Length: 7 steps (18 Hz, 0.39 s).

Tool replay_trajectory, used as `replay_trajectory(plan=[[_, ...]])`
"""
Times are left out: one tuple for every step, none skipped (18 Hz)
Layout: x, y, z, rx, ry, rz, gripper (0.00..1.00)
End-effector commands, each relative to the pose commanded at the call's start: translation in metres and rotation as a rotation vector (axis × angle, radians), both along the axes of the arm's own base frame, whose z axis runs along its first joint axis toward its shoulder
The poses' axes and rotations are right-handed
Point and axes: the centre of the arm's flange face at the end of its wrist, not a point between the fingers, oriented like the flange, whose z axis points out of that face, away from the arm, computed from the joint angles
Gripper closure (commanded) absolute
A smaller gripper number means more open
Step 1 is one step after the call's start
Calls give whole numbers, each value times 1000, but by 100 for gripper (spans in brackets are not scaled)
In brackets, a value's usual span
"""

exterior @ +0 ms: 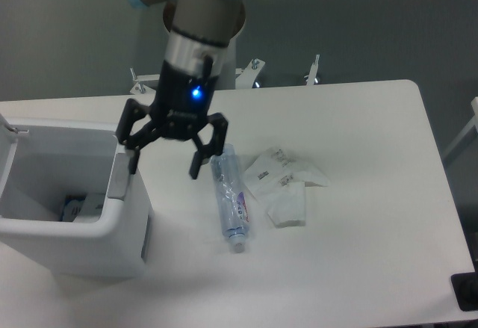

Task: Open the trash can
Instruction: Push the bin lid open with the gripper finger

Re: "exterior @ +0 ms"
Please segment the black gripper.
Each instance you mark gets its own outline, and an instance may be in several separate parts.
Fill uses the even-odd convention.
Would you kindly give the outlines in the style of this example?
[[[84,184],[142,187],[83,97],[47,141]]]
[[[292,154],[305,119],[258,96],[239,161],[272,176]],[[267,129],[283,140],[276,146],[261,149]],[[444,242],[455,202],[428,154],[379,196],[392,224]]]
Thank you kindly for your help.
[[[199,60],[199,73],[190,75],[163,62],[158,90],[151,105],[127,99],[115,135],[130,156],[128,171],[137,172],[140,151],[160,137],[172,140],[192,140],[196,146],[189,170],[195,180],[200,168],[213,155],[221,156],[229,121],[222,113],[208,115],[217,77],[212,75],[214,61]],[[150,121],[133,132],[134,124],[147,116]],[[207,125],[213,127],[211,139],[204,144],[199,132]]]

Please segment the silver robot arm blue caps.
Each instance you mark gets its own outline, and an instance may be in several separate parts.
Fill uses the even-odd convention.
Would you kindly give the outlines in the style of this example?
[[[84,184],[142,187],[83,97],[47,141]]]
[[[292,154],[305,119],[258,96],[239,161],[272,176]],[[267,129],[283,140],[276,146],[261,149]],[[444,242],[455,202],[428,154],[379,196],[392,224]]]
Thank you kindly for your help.
[[[131,156],[134,175],[140,151],[163,137],[192,140],[196,152],[190,177],[213,155],[221,155],[228,120],[208,112],[243,0],[129,0],[134,7],[170,1],[175,6],[169,39],[150,105],[127,100],[116,130],[119,144]]]

